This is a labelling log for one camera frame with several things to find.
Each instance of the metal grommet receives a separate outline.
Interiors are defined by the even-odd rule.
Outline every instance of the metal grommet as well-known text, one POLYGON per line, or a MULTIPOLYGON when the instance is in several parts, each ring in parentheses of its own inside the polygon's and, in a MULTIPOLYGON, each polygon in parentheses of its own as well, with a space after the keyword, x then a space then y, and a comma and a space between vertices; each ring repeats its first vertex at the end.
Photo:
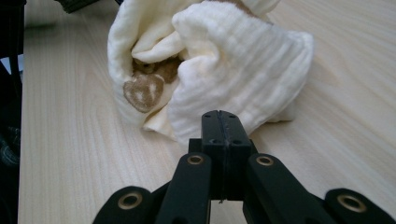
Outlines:
POLYGON ((337 201, 350 211, 363 213, 367 210, 366 205, 359 199, 346 194, 338 195, 337 201))
POLYGON ((274 161, 266 156, 260 156, 256 159, 256 162, 260 165, 264 165, 264 166, 270 166, 274 164, 274 161))
POLYGON ((188 162, 189 164, 191 164, 191 165, 199 165, 199 164, 201 164, 202 162, 204 162, 204 158, 203 158, 202 156, 194 155, 194 156, 188 157, 188 158, 187 158, 187 162, 188 162))
POLYGON ((143 201, 142 194, 137 191, 124 194, 119 199, 119 208, 129 210, 136 208, 143 201))

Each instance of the wooden table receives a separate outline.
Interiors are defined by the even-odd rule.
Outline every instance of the wooden table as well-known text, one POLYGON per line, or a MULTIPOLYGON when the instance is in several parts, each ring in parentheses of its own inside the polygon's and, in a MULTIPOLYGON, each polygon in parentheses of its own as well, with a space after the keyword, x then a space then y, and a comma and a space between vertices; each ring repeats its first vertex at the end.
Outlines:
MULTIPOLYGON (((187 152, 120 119, 106 67, 117 10, 28 1, 20 223, 90 223, 116 190, 170 180, 187 152)), ((270 17, 313 34, 315 57, 296 120, 250 137, 319 197, 353 189, 396 217, 396 3, 283 0, 270 17)), ((244 222, 241 203, 213 203, 211 223, 244 222)))

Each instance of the white towel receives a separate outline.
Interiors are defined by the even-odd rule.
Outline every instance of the white towel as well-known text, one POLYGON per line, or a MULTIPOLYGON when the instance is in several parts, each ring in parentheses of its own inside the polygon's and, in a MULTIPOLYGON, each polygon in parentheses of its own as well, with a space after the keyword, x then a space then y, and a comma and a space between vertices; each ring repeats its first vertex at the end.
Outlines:
POLYGON ((247 133, 271 118, 292 119, 290 103, 312 61, 312 35, 265 22, 277 1, 244 2, 260 19, 230 3, 126 0, 108 39, 109 73, 122 116, 183 145, 200 137, 201 116, 210 110, 234 113, 247 133), (124 83, 136 77, 132 59, 157 63, 175 56, 184 61, 177 78, 146 87, 157 104, 136 110, 123 92, 124 83))

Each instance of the cream cloth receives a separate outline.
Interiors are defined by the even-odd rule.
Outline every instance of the cream cloth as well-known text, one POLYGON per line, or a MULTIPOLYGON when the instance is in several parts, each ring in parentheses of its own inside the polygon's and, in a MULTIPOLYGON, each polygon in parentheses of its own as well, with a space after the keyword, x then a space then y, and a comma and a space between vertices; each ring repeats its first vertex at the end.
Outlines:
MULTIPOLYGON (((200 1, 121 5, 109 33, 108 59, 122 116, 183 145, 200 137, 201 116, 210 110, 234 113, 247 133, 270 119, 292 119, 290 103, 312 61, 312 35, 265 22, 277 1, 244 1, 261 19, 233 4, 195 2, 200 1), (133 57, 156 63, 175 55, 184 60, 178 78, 161 84, 161 97, 149 112, 136 110, 122 88, 134 79, 133 57)), ((158 88, 148 89, 154 98, 158 88)))

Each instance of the light wood surface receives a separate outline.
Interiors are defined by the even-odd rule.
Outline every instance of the light wood surface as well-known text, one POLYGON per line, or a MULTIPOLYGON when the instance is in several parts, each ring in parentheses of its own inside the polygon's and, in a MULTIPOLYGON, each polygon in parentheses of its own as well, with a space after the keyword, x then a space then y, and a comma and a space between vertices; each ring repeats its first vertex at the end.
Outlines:
MULTIPOLYGON (((115 1, 66 14, 28 1, 20 223, 91 223, 118 189, 155 190, 187 152, 125 124, 106 67, 115 1)), ((349 188, 396 217, 396 2, 283 0, 270 14, 316 41, 293 122, 250 137, 312 193, 349 188)), ((241 203, 213 203, 211 223, 244 223, 241 203)))

